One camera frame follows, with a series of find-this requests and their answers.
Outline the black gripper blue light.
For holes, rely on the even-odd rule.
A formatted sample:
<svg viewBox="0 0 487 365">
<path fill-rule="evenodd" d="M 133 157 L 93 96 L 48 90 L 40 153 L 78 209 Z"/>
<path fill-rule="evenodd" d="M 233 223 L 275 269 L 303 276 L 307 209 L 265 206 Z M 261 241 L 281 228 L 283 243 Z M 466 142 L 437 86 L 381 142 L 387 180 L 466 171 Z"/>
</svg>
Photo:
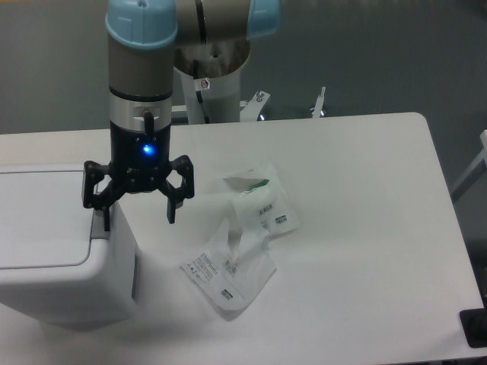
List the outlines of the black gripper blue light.
<svg viewBox="0 0 487 365">
<path fill-rule="evenodd" d="M 125 193 L 159 190 L 167 197 L 167 219 L 175 222 L 176 210 L 185 199 L 195 195 L 194 168 L 189 156 L 182 155 L 169 161 L 170 126 L 152 135 L 123 129 L 110 124 L 111 161 L 101 165 L 92 160 L 84 162 L 82 203 L 103 214 L 103 228 L 110 231 L 110 207 Z M 174 187 L 167 177 L 175 171 L 181 177 L 179 187 Z M 111 181 L 100 193 L 95 186 L 105 176 Z"/>
</svg>

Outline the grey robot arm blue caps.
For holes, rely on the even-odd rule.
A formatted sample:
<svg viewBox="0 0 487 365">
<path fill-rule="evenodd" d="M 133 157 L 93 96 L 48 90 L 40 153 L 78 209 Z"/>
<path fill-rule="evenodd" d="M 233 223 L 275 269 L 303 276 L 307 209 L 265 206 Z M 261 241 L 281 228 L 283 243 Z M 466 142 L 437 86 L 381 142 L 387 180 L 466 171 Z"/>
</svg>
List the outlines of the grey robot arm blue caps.
<svg viewBox="0 0 487 365">
<path fill-rule="evenodd" d="M 163 193 L 169 221 L 194 195 L 189 157 L 169 158 L 176 47 L 269 35 L 280 17 L 277 1 L 109 2 L 111 160 L 86 161 L 82 188 L 83 205 L 105 231 L 111 206 L 126 193 Z"/>
</svg>

